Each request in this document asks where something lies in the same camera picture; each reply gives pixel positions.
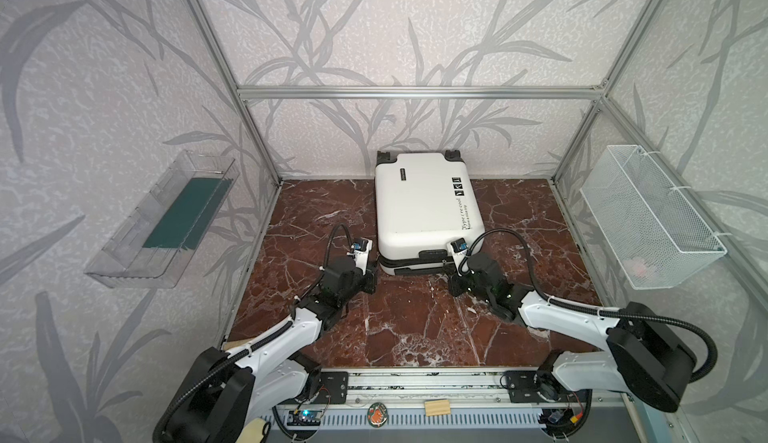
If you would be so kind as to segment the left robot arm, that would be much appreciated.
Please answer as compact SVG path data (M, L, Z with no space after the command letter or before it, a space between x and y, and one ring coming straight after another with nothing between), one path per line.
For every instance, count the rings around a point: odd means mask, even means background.
M160 416L153 441L235 442L278 404L319 393L321 366L302 349L328 333L353 298L376 289L372 241L352 238L343 223L335 228L344 233L348 252L324 256L318 279L282 321L228 350L200 353Z

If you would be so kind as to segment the black and white suitcase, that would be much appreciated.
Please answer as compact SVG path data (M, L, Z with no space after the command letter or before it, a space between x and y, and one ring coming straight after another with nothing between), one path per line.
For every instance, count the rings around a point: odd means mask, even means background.
M454 271L465 254L482 248L486 228L460 151L379 151L374 185L385 273Z

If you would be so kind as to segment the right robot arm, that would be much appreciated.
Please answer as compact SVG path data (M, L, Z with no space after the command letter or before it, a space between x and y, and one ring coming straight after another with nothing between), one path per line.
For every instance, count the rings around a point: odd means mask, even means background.
M542 394L603 390L629 394L666 413L678 410L689 384L708 376L719 351L702 328L631 302L595 306L546 293L535 273L530 247L522 246L530 283L512 284L499 263L477 251L485 239L446 245L455 273L454 296L465 293L486 303L499 319L529 329L551 331L592 346L584 356L556 352L538 370Z

